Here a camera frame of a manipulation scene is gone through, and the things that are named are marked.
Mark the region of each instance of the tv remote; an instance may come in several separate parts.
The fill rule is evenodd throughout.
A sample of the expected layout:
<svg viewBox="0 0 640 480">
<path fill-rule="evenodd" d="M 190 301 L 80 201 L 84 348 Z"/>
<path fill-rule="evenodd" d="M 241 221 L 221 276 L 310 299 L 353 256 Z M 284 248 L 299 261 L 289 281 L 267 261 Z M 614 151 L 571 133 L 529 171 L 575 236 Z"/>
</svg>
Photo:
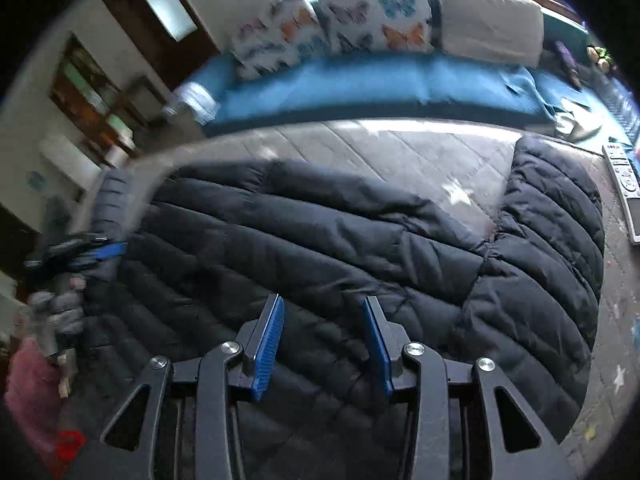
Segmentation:
<svg viewBox="0 0 640 480">
<path fill-rule="evenodd" d="M 625 212 L 629 240 L 640 244 L 640 189 L 636 174 L 631 167 L 625 150 L 620 144 L 608 142 L 602 145 L 602 153 L 616 184 L 622 210 Z"/>
</svg>

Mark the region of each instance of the metal bolt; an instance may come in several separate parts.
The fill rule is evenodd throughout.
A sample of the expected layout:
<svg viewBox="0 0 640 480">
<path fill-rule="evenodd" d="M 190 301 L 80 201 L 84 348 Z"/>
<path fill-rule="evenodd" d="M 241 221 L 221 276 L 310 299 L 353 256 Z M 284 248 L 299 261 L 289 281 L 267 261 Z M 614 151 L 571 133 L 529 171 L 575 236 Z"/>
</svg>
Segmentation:
<svg viewBox="0 0 640 480">
<path fill-rule="evenodd" d="M 422 355 L 424 354 L 424 345 L 421 345 L 420 343 L 407 343 L 404 347 L 404 351 L 409 355 Z"/>
<path fill-rule="evenodd" d="M 168 362 L 169 359 L 163 355 L 157 355 L 156 357 L 151 358 L 151 367 L 154 370 L 159 370 L 160 368 L 164 368 Z"/>
<path fill-rule="evenodd" d="M 220 345 L 223 354 L 237 354 L 240 351 L 240 345 L 235 341 L 227 341 Z"/>
<path fill-rule="evenodd" d="M 476 362 L 478 363 L 478 368 L 483 372 L 491 372 L 495 369 L 495 363 L 488 357 L 481 357 Z"/>
</svg>

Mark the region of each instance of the white star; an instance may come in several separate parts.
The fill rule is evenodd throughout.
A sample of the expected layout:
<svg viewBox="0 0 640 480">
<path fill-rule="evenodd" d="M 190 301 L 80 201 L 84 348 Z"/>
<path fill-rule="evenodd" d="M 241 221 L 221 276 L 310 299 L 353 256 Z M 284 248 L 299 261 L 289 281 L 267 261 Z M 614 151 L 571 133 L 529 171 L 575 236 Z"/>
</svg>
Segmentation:
<svg viewBox="0 0 640 480">
<path fill-rule="evenodd" d="M 276 151 L 272 150 L 269 146 L 261 146 L 258 150 L 258 156 L 266 158 L 267 160 L 278 158 L 278 154 L 276 153 Z"/>
<path fill-rule="evenodd" d="M 626 372 L 626 368 L 620 368 L 620 365 L 618 365 L 618 372 L 616 373 L 616 378 L 613 379 L 613 383 L 616 385 L 616 391 L 614 392 L 615 394 L 620 389 L 620 386 L 625 385 L 625 372 Z"/>
<path fill-rule="evenodd" d="M 616 219 L 616 222 L 622 234 L 626 236 L 628 234 L 628 231 L 626 230 L 626 222 L 624 220 L 619 220 L 619 219 Z"/>
<path fill-rule="evenodd" d="M 470 189 L 462 189 L 462 186 L 460 186 L 456 178 L 454 178 L 450 184 L 444 184 L 442 187 L 449 193 L 449 202 L 451 205 L 457 204 L 458 202 L 471 205 L 469 195 L 472 194 L 473 191 Z"/>
</svg>

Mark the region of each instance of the blue blanket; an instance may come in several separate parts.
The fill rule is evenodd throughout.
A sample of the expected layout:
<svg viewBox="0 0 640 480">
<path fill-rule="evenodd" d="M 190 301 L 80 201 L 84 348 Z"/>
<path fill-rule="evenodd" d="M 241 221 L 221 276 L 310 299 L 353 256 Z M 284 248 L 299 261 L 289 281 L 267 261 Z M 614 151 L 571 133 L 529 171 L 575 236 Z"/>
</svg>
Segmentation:
<svg viewBox="0 0 640 480">
<path fill-rule="evenodd" d="M 514 128 L 554 122 L 553 107 L 524 67 L 440 51 L 318 57 L 230 86 L 229 70 L 221 68 L 225 62 L 216 59 L 190 78 L 221 103 L 216 118 L 204 127 L 208 137 L 276 124 L 353 118 L 425 117 Z"/>
</svg>

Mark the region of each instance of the blue sofa cushion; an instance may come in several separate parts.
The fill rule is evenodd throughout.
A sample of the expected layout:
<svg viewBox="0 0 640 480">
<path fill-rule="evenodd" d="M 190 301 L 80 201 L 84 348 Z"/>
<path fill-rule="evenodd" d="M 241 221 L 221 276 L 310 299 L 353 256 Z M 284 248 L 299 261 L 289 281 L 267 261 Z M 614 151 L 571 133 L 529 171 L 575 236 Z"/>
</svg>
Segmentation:
<svg viewBox="0 0 640 480">
<path fill-rule="evenodd" d="M 533 76 L 538 92 L 553 110 L 564 110 L 561 104 L 562 98 L 578 103 L 587 108 L 587 110 L 590 108 L 590 100 L 586 92 L 584 90 L 576 90 L 564 78 L 556 77 L 544 70 L 529 69 L 529 72 Z"/>
<path fill-rule="evenodd" d="M 207 136 L 306 121 L 429 117 L 525 128 L 551 124 L 551 108 L 519 66 L 425 54 L 311 59 L 229 89 Z"/>
<path fill-rule="evenodd" d="M 188 82 L 198 83 L 207 89 L 216 100 L 222 101 L 226 91 L 236 82 L 236 58 L 226 52 L 213 56 L 187 79 Z"/>
</svg>

